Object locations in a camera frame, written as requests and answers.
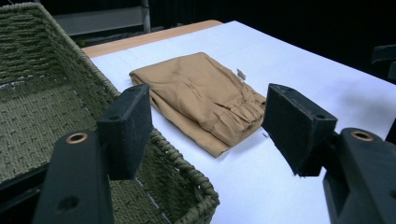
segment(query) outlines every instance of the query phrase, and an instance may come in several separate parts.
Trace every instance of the green wicker basket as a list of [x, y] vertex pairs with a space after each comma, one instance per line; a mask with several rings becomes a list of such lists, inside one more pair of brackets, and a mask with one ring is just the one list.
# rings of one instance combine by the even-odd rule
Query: green wicker basket
[[[39, 4], [0, 7], [0, 184], [95, 129], [117, 90]], [[154, 130], [138, 181], [111, 181], [116, 223], [208, 223], [219, 196]]]

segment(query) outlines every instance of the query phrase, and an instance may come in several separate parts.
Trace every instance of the bolt hole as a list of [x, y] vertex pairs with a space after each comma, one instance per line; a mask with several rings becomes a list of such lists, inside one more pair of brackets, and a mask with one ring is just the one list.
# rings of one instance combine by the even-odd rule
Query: bolt hole
[[77, 143], [85, 141], [85, 139], [87, 139], [87, 137], [88, 137], [88, 135], [86, 133], [75, 133], [75, 134], [70, 135], [66, 139], [66, 143], [77, 144]]
[[71, 196], [67, 197], [58, 204], [58, 212], [59, 213], [65, 213], [68, 211], [73, 210], [78, 206], [78, 197]]
[[361, 141], [371, 142], [371, 141], [374, 140], [374, 138], [368, 133], [354, 131], [351, 134], [352, 134], [352, 136], [354, 136], [355, 138], [360, 139]]
[[108, 118], [109, 120], [117, 120], [117, 119], [119, 119], [120, 117], [119, 116], [111, 116], [110, 118]]

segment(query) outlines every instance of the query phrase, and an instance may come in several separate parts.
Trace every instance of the tan fabric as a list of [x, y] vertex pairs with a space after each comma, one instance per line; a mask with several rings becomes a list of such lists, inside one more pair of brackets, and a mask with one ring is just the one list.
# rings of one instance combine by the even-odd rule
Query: tan fabric
[[151, 103], [186, 135], [218, 157], [262, 124], [265, 98], [204, 53], [131, 72], [150, 85]]

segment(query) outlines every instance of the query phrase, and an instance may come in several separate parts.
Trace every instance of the fabric fold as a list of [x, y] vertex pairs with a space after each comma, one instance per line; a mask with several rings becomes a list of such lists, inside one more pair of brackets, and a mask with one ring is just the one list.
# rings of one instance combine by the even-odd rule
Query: fabric fold
[[265, 97], [205, 53], [182, 56], [130, 73], [150, 85], [151, 104], [215, 157], [262, 124]]

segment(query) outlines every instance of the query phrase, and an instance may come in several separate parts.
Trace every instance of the folded pants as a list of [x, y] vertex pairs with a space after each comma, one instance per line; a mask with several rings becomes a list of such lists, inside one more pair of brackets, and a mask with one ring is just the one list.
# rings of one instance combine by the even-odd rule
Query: folded pants
[[215, 157], [262, 124], [265, 98], [202, 52], [130, 76], [134, 84], [148, 83], [151, 104]]

